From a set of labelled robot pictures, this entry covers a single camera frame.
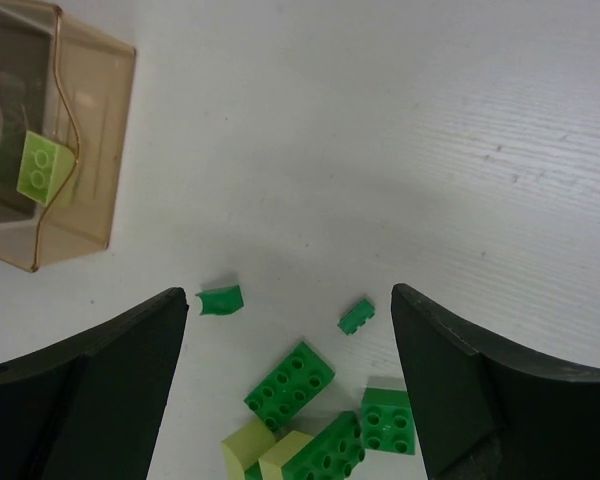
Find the dark green 2x4 lego plate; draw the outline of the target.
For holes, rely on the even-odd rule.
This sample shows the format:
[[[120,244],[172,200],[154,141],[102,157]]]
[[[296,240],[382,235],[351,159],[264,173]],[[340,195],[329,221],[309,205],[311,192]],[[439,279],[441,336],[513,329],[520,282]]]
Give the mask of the dark green 2x4 lego plate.
[[[362,429],[353,411],[340,413],[283,468],[288,480],[349,479],[365,460]]]

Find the tiny dark green lego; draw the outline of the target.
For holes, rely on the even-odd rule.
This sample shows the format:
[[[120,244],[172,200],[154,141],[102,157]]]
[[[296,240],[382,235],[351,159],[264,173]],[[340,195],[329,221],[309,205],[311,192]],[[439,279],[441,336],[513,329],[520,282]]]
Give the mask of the tiny dark green lego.
[[[375,316],[375,312],[374,304],[363,298],[341,317],[337,326],[345,335],[353,335]]]

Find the dark green 2x4 lego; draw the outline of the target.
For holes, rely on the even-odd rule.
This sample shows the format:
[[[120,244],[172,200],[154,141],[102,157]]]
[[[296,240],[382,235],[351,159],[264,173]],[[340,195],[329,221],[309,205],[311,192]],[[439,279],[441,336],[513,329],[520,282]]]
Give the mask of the dark green 2x4 lego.
[[[334,379],[335,371],[300,341],[244,398],[271,432],[284,427]]]

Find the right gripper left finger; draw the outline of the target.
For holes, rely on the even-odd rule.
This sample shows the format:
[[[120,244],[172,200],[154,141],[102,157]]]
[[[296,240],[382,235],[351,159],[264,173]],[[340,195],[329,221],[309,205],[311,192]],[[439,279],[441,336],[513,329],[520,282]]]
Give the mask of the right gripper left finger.
[[[0,479],[144,479],[188,314],[169,288],[0,363]]]

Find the dark green 2x2 lego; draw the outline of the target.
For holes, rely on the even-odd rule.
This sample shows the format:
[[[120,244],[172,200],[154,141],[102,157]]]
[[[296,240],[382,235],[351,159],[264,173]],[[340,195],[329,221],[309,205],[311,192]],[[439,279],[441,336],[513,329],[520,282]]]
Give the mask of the dark green 2x2 lego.
[[[405,390],[367,387],[360,414],[363,443],[367,450],[415,454],[415,424]]]

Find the small dark green curved lego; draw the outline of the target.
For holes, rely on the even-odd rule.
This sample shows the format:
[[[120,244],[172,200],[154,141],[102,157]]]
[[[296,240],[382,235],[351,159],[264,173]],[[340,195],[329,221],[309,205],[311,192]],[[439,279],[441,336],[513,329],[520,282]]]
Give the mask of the small dark green curved lego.
[[[196,294],[201,302],[201,315],[232,315],[244,307],[241,287],[238,284],[203,290]]]

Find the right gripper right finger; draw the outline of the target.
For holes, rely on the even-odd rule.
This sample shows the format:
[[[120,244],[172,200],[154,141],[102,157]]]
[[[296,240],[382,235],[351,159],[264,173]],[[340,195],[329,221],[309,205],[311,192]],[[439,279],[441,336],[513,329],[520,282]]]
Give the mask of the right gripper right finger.
[[[600,368],[473,324],[406,284],[396,345],[430,479],[600,479]]]

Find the light green sloped lego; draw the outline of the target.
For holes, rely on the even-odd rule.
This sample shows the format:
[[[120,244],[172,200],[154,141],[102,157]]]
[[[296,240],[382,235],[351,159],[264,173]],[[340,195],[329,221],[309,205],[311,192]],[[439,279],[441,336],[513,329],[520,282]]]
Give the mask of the light green sloped lego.
[[[33,131],[27,131],[16,184],[18,193],[47,207],[75,166],[75,155]]]

